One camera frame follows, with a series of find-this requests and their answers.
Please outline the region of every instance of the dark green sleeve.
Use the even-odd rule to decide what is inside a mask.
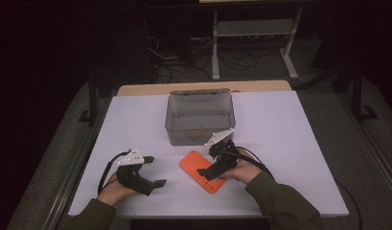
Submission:
[[[114,219],[116,209],[97,199],[91,199],[80,214],[70,219],[64,230],[104,230]]]
[[[318,211],[296,190],[276,183],[261,172],[246,186],[263,215],[270,215],[277,230],[324,229]]]

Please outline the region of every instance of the transparent plastic container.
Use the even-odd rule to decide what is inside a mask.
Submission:
[[[202,146],[213,133],[235,127],[229,90],[171,94],[165,127],[173,146]]]

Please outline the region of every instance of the hand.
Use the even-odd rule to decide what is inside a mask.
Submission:
[[[127,196],[139,194],[124,185],[120,184],[117,179],[116,173],[112,174],[109,178],[107,185],[98,194],[97,199],[102,203],[106,203],[110,206],[116,206],[119,202],[125,199]]]
[[[244,149],[237,149],[240,154],[252,158],[251,155],[249,155]],[[224,172],[220,177],[233,177],[237,180],[240,180],[244,184],[248,184],[255,176],[257,176],[259,173],[261,173],[262,170],[259,169],[258,167],[252,165],[251,163],[240,159],[238,161],[238,164],[235,168],[232,168],[228,170],[227,172]]]

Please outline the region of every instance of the table surface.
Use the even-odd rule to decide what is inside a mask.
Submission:
[[[279,183],[299,191],[323,217],[348,215],[297,94],[283,89],[283,86],[258,92],[259,86],[267,90],[269,85],[277,83],[285,86],[281,80],[211,82],[205,85],[235,87],[232,97],[237,122],[234,142],[237,146],[257,154]],[[186,87],[194,88],[194,85],[130,85],[121,88],[119,96],[113,98],[108,109],[69,215],[79,214],[89,199],[96,197],[108,161],[122,151],[139,147],[144,155],[155,157],[153,163],[142,167],[139,172],[142,177],[150,181],[168,181],[165,187],[155,189],[150,196],[130,196],[120,204],[117,215],[132,219],[261,216],[258,205],[246,193],[241,182],[227,180],[215,194],[210,195],[179,167],[178,162],[191,150],[199,151],[212,161],[207,155],[208,149],[203,146],[173,147],[169,142],[164,127],[169,98],[166,93],[170,92],[168,88],[183,90]],[[138,88],[141,95],[130,95]],[[159,91],[151,93],[153,88]]]

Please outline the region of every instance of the orange object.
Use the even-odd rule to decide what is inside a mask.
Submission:
[[[226,181],[225,178],[217,178],[208,181],[196,170],[207,169],[212,164],[205,159],[198,151],[190,151],[179,163],[180,167],[189,174],[205,191],[214,194]]]

